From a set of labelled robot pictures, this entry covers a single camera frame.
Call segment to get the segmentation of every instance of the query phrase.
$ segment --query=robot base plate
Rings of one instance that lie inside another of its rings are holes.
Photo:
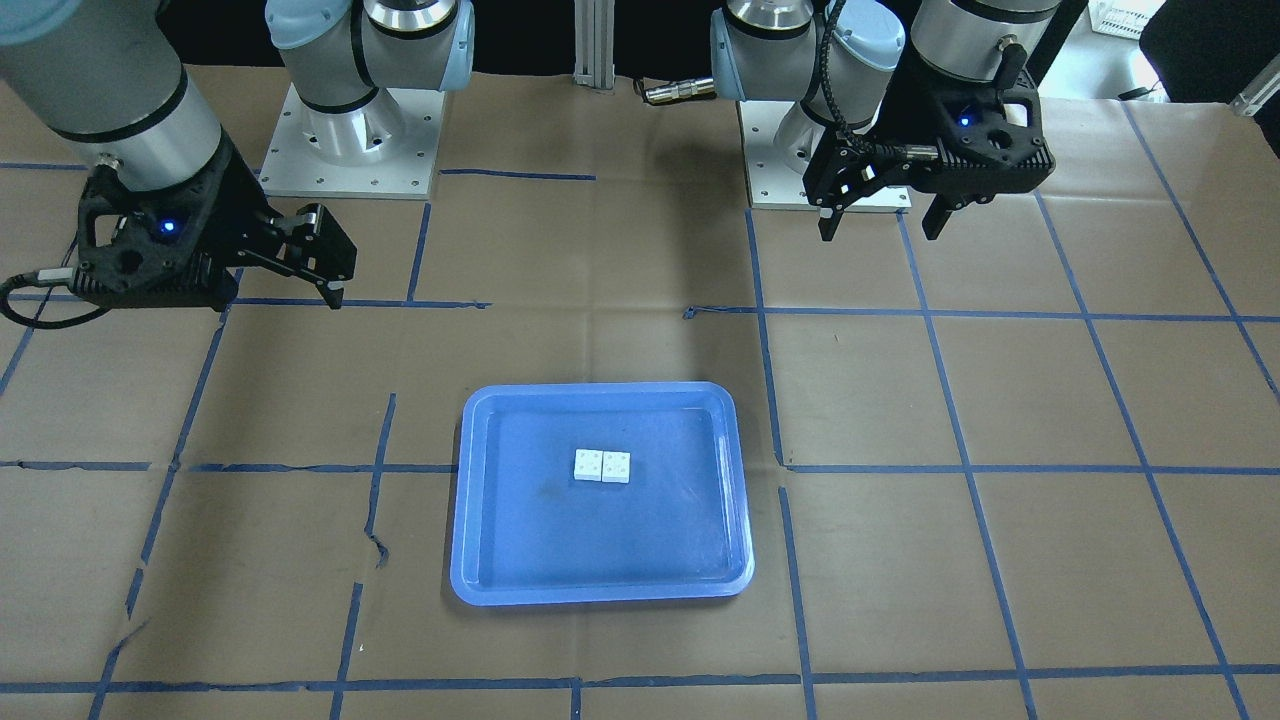
[[[751,208],[760,210],[810,210],[800,176],[787,167],[782,150],[773,143],[782,117],[794,102],[755,100],[739,102],[742,123],[742,155],[746,159],[746,182]],[[905,187],[886,187],[849,206],[850,213],[897,213],[911,206]]]
[[[343,167],[321,159],[302,132],[302,100],[289,86],[259,181],[273,197],[381,197],[426,200],[435,178],[435,151],[444,120],[444,95],[434,90],[389,90],[404,113],[404,151],[372,165]]]

